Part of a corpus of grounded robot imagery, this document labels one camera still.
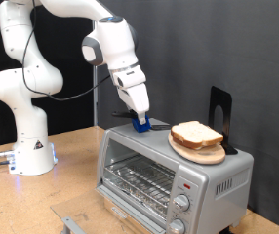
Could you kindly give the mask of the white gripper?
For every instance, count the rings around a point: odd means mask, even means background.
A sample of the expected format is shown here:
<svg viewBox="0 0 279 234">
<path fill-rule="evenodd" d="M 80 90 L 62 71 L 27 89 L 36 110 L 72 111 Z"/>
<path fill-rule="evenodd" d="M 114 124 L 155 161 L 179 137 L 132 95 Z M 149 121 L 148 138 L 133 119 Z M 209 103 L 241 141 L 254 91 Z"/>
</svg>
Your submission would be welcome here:
<svg viewBox="0 0 279 234">
<path fill-rule="evenodd" d="M 145 86 L 146 77 L 139 65 L 112 73 L 112 81 L 119 97 L 138 114 L 139 123 L 146 123 L 145 112 L 149 110 L 149 98 Z"/>
</svg>

